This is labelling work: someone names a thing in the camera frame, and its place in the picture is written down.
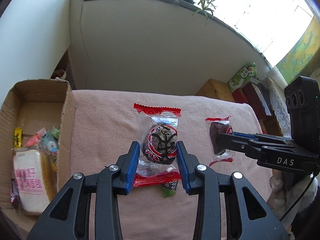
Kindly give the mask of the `white-gloved right hand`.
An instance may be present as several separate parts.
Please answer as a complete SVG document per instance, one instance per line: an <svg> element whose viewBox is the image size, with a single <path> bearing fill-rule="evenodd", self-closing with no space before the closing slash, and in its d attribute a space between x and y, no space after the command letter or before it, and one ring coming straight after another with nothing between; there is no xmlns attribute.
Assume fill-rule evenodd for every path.
<svg viewBox="0 0 320 240"><path fill-rule="evenodd" d="M307 185L313 179L312 184L307 189L304 196L281 221L287 233L292 239L294 239L293 232L291 231L292 223L295 217L297 215L302 215L304 211L307 211L312 202L315 200L318 191L318 180L316 177L307 175L304 179L302 179L291 189L289 189L289 191L285 191L284 176L282 172L275 170L273 170L272 172L272 177L270 178L270 187L272 189L272 192L269 196L267 204L275 213L278 219L281 219L281 217L285 215L286 211L294 204L294 202L303 193Z"/></svg>

